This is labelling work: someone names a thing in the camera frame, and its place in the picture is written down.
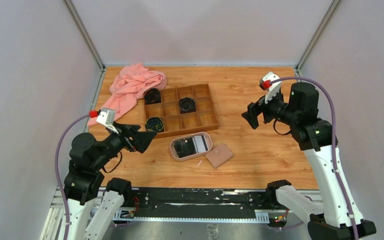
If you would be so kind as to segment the black credit card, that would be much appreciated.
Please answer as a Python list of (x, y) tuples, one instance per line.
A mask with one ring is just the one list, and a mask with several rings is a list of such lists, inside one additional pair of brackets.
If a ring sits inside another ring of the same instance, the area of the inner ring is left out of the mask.
[(173, 146), (178, 158), (196, 154), (192, 137), (176, 140)]

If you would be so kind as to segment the pink leather card holder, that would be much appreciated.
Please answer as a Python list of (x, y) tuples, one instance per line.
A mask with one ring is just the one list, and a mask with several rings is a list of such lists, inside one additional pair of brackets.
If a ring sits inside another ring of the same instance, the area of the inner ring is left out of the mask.
[(214, 168), (218, 168), (223, 165), (225, 162), (234, 157), (234, 153), (229, 149), (229, 147), (221, 143), (212, 148), (205, 157), (211, 163)]

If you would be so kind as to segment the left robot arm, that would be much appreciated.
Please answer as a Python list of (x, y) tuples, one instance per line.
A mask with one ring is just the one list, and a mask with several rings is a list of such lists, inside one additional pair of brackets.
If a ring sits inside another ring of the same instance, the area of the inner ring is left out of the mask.
[(60, 240), (101, 240), (116, 211), (132, 203), (132, 183), (114, 177), (107, 183), (97, 211), (90, 216), (104, 180), (105, 165), (120, 156), (123, 149), (144, 153), (157, 135), (140, 128), (135, 124), (114, 123), (115, 130), (102, 141), (89, 132), (72, 140), (69, 171), (60, 187), (66, 220)]

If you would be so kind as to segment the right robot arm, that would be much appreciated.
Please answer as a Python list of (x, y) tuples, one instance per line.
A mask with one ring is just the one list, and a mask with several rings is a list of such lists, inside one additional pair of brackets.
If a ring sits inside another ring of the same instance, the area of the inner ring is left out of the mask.
[(291, 85), (289, 101), (284, 101), (279, 83), (263, 81), (266, 91), (257, 102), (248, 105), (242, 117), (255, 129), (258, 116), (265, 123), (281, 122), (311, 165), (322, 205), (317, 205), (298, 192), (287, 180), (267, 185), (265, 201), (272, 209), (287, 207), (306, 224), (313, 240), (359, 240), (373, 235), (373, 221), (358, 209), (342, 171), (338, 142), (330, 122), (318, 117), (319, 91), (307, 82)]

